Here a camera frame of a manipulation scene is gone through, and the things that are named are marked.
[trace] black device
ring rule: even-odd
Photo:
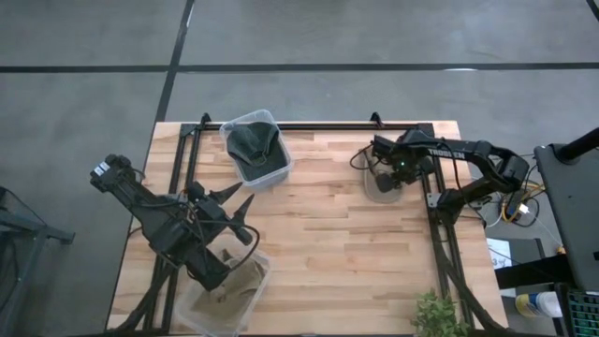
[[[388,177],[379,178],[401,183],[412,183],[422,174],[430,173],[428,157],[465,160],[475,164],[483,177],[460,189],[448,188],[436,199],[436,213],[444,225],[456,223],[464,205],[493,192],[518,191],[526,178],[529,165],[514,152],[491,145],[489,142],[436,139],[420,130],[408,130],[397,140],[374,136],[373,156],[393,167]],[[494,163],[491,156],[500,160]]]
[[[205,194],[198,182],[187,186],[186,201],[156,196],[136,180],[128,158],[110,154],[91,173],[91,184],[100,192],[112,193],[140,222],[150,247],[172,268],[184,265],[190,276],[207,290],[225,280],[229,267],[206,246],[229,227],[245,245],[252,236],[245,229],[244,217],[251,195],[229,218],[220,207],[241,186],[237,183],[220,192]]]

